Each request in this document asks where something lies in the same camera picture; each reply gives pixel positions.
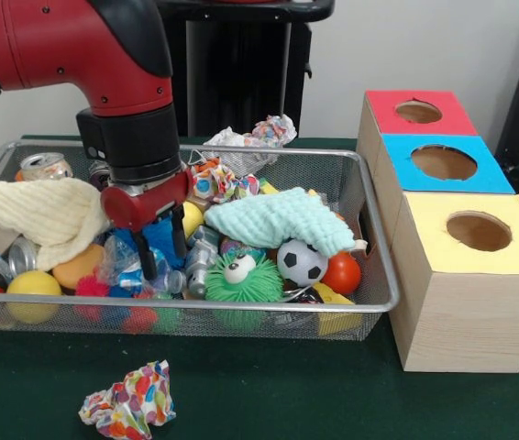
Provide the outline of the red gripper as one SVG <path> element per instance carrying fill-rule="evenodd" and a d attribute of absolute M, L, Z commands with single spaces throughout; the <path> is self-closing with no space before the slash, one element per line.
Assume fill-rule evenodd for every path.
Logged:
<path fill-rule="evenodd" d="M 111 183 L 101 192 L 101 205 L 108 219 L 118 228 L 133 232 L 141 268 L 147 281 L 158 277 L 155 255 L 145 231 L 159 218 L 171 216 L 171 238 L 174 252 L 184 259 L 188 252 L 184 234 L 183 203 L 193 190 L 193 175 L 183 169 L 161 181 L 143 185 Z"/>

